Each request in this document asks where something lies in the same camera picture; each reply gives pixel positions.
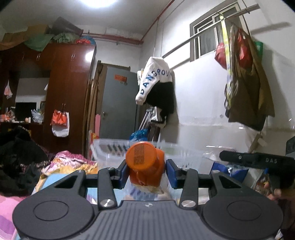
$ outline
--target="hanging rod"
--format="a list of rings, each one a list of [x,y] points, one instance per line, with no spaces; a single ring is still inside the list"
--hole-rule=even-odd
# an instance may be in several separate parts
[[[232,19],[235,17],[239,17],[245,13],[250,13],[254,10],[260,9],[260,6],[258,4],[252,5],[250,7],[247,7],[245,9],[242,9],[234,14],[229,15],[228,17],[225,17],[224,19]],[[181,48],[182,46],[186,45],[187,43],[189,43],[191,40],[194,40],[195,38],[197,38],[198,36],[200,36],[202,33],[204,33],[205,31],[217,26],[217,24],[219,24],[221,22],[221,20],[219,20],[218,22],[215,22],[213,24],[211,24],[210,26],[204,28],[203,30],[199,31],[198,33],[196,33],[195,35],[191,36],[188,40],[185,40],[183,43],[179,44],[178,46],[176,46],[175,48],[173,48],[172,50],[170,50],[169,52],[167,52],[165,55],[163,55],[162,58],[165,58],[167,56],[169,56],[171,53],[175,52],[177,49]]]

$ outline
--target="wardrobe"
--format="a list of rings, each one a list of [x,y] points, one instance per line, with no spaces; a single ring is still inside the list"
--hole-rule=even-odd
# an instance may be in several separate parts
[[[68,150],[84,154],[84,106],[95,53],[95,45],[68,43],[49,43],[42,52],[34,51],[24,44],[0,51],[1,113],[4,114],[7,107],[15,105],[20,77],[49,77],[44,121],[42,127],[38,128],[42,136],[38,144],[52,153]],[[10,99],[4,96],[8,80],[13,93]],[[69,136],[65,138],[55,137],[50,126],[54,110],[62,110],[63,104],[70,116]]]

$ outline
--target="white shopping bag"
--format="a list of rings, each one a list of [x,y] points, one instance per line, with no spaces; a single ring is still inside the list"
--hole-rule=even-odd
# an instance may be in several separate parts
[[[8,80],[7,86],[4,90],[4,95],[6,96],[7,99],[10,99],[12,97],[12,92],[9,87],[9,80]]]
[[[67,127],[64,126],[58,126],[58,125],[52,125],[52,133],[56,137],[67,137],[69,135],[70,131],[70,116],[69,113],[66,112],[67,114]]]

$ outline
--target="orange bottle cap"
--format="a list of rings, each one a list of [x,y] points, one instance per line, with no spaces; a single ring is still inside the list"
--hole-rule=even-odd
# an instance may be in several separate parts
[[[147,170],[154,165],[156,159],[157,150],[149,142],[138,142],[126,153],[126,163],[133,170]]]

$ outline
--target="red pipe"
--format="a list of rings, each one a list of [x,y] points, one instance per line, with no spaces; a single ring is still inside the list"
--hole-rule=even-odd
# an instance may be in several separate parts
[[[125,38],[125,37],[115,36],[115,35],[99,34],[99,33],[89,33],[89,34],[84,33],[83,35],[89,35],[89,36],[91,36],[93,38],[97,38],[97,39],[106,39],[106,40],[130,43],[130,44],[135,44],[135,45],[143,44],[142,40],[133,39],[133,38]]]
[[[156,20],[152,23],[152,25],[150,26],[150,28],[147,30],[147,32],[143,35],[141,41],[143,41],[143,39],[145,38],[145,36],[148,34],[148,32],[151,30],[151,28],[155,25],[155,23],[160,19],[160,17],[163,15],[163,13],[172,5],[172,3],[174,3],[175,0],[172,0],[167,7],[164,8],[164,10],[160,13],[159,16],[157,16]]]

